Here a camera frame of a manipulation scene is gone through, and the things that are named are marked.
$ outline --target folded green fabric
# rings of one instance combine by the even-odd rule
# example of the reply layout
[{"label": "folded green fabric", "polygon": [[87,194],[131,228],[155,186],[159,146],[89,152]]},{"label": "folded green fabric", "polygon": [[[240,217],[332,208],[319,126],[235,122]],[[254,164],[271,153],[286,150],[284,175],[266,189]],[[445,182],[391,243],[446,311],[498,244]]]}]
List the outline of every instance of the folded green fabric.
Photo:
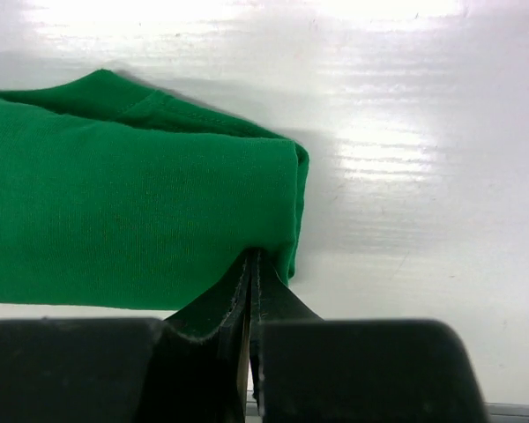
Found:
[{"label": "folded green fabric", "polygon": [[308,155],[99,70],[0,92],[0,302],[177,309],[244,249],[294,274]]}]

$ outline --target white surface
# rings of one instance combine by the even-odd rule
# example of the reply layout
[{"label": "white surface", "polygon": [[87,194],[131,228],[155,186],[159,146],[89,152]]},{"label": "white surface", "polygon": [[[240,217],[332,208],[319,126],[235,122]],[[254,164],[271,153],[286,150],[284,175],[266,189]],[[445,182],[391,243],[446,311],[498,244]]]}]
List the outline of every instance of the white surface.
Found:
[{"label": "white surface", "polygon": [[293,289],[442,319],[487,401],[529,404],[529,0],[0,1],[0,88],[99,67],[300,141]]}]

